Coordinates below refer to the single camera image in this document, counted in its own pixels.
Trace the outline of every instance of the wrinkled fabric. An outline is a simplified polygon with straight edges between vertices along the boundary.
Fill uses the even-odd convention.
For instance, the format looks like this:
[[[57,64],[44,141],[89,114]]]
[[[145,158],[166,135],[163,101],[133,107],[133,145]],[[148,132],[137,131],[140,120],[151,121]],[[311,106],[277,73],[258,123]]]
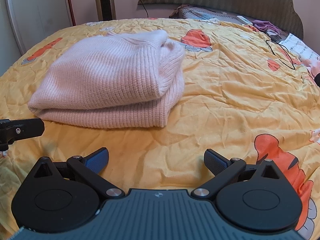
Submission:
[[[41,137],[15,142],[8,156],[0,159],[1,238],[18,229],[10,211],[11,200],[41,156],[66,161],[73,155],[87,155],[107,147],[109,164],[100,175],[126,192],[129,188],[192,190],[213,177],[203,163],[207,148],[228,159],[239,157],[255,164],[259,154],[255,138],[270,134],[284,153],[299,160],[294,167],[297,172],[290,176],[295,176],[292,184],[306,198],[307,205],[309,195],[303,192],[310,192],[305,189],[311,184],[308,181],[314,184],[311,211],[302,228],[313,230],[314,224],[311,239],[317,239],[320,90],[305,66],[288,68],[282,62],[290,63],[277,45],[271,44],[275,56],[265,42],[268,37],[247,26],[225,22],[213,25],[194,19],[131,19],[58,31],[31,48],[0,78],[0,118],[34,117],[27,103],[50,64],[77,41],[105,35],[111,29],[115,33],[163,29],[169,38],[184,46],[185,90],[181,100],[171,110],[163,129],[101,130],[45,121]],[[182,39],[190,30],[201,31],[202,41]],[[25,58],[58,38],[62,39],[22,65]],[[200,49],[190,50],[191,46]]]
[[[272,30],[277,34],[280,34],[281,32],[281,30],[277,26],[274,26],[271,22],[268,21],[254,20],[252,21],[252,24],[261,32],[266,33],[268,30]]]

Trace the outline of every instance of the bed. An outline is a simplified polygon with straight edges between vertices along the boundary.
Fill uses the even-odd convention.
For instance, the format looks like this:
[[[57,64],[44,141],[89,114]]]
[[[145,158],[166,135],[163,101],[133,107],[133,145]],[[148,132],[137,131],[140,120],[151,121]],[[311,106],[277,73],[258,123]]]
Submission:
[[[50,64],[94,35],[163,29],[185,48],[185,90],[164,128],[89,129],[45,121],[41,137],[15,142],[0,159],[0,233],[18,227],[11,200],[41,156],[65,161],[100,147],[109,164],[100,174],[129,188],[192,190],[212,174],[203,153],[214,149],[249,164],[275,161],[303,203],[297,230],[320,236],[320,89],[294,55],[295,70],[268,36],[248,26],[198,19],[129,19],[60,30],[31,48],[0,77],[0,118],[33,118],[27,103]]]

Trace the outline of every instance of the pink knit sweater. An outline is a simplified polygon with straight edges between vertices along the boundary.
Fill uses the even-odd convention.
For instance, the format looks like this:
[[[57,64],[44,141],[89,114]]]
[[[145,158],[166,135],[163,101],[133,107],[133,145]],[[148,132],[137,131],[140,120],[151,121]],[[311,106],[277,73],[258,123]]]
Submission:
[[[163,30],[85,38],[50,66],[28,106],[85,127],[164,127],[182,96],[183,56]]]

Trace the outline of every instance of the wall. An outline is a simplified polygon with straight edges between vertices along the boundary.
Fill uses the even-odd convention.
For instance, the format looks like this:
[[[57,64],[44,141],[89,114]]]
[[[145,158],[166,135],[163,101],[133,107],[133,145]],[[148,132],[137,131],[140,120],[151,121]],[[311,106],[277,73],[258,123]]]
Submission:
[[[97,22],[96,0],[71,0],[76,25]]]
[[[141,5],[137,6],[139,0],[114,0],[116,19],[146,18],[146,11]],[[177,5],[146,5],[149,17],[168,18]]]
[[[5,0],[0,0],[0,76],[21,56],[12,32]]]
[[[293,6],[302,20],[304,43],[320,54],[320,0],[293,0]]]

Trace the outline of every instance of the black cable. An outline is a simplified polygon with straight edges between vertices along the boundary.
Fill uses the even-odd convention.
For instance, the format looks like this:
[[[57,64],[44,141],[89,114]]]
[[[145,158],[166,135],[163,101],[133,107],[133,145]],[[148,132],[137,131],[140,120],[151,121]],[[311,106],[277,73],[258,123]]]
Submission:
[[[145,11],[146,11],[146,13],[147,13],[147,18],[149,18],[148,11],[147,11],[147,9],[145,8],[145,6],[144,6],[143,2],[142,2],[141,0],[139,0],[139,1],[140,1],[140,3],[142,4],[142,6],[144,7],[144,9],[145,9]]]
[[[289,50],[288,50],[284,45],[282,45],[282,44],[276,43],[276,42],[274,42],[274,41],[269,41],[269,42],[272,42],[272,43],[274,43],[274,44],[280,45],[280,47],[284,47],[287,51],[289,51]],[[273,49],[272,49],[271,46],[269,45],[268,41],[266,41],[266,44],[267,44],[267,45],[269,46],[269,48],[271,49],[273,55],[276,56],[276,54],[273,52]],[[295,66],[294,66],[294,64],[293,64],[292,58],[290,57],[290,55],[288,54],[288,52],[286,52],[285,50],[284,50],[284,52],[285,52],[285,53],[287,54],[287,56],[290,58],[292,67],[288,66],[288,65],[287,65],[286,63],[284,63],[281,59],[279,59],[279,58],[278,58],[278,59],[279,59],[283,64],[285,64],[288,68],[290,68],[290,69],[292,69],[292,70],[296,70],[296,68],[295,68]]]

